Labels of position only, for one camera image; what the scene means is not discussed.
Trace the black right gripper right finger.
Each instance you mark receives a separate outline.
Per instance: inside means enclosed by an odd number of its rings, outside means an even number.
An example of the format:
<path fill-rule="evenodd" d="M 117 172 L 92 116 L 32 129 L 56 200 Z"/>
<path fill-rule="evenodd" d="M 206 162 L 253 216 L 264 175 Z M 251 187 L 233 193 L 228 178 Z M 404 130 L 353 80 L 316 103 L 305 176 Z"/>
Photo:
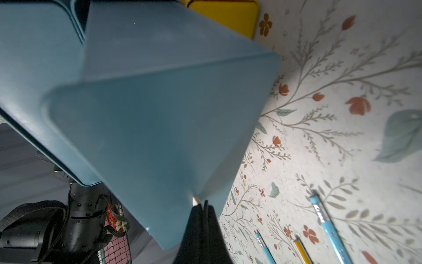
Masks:
<path fill-rule="evenodd" d="M 232 264 L 214 207 L 205 201 L 203 207 L 203 257 L 206 264 Z"/>

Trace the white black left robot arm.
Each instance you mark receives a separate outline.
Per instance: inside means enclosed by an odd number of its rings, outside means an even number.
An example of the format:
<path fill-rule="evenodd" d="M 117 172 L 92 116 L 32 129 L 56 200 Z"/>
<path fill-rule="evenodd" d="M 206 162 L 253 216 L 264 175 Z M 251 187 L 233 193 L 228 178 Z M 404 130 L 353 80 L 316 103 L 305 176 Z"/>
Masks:
<path fill-rule="evenodd" d="M 69 184 L 67 203 L 24 203 L 1 219 L 3 264 L 130 264 L 130 228 L 118 199 L 100 183 Z"/>

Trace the teal drawer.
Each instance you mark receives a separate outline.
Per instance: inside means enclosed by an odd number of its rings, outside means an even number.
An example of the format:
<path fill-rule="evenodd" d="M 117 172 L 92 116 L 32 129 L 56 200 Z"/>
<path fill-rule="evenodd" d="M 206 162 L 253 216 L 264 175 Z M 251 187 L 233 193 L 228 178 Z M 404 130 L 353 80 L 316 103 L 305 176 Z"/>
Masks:
<path fill-rule="evenodd" d="M 262 45 L 173 1 L 93 1 L 79 82 L 48 124 L 164 250 L 193 198 L 221 213 L 280 67 Z"/>

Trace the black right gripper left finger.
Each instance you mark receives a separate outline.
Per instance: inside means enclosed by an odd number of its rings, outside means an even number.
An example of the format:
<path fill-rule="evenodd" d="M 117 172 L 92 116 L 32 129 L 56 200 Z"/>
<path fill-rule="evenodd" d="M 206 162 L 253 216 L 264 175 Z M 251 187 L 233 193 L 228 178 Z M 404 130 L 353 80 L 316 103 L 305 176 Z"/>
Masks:
<path fill-rule="evenodd" d="M 202 213 L 201 205 L 192 208 L 174 264 L 200 264 L 202 262 Z"/>

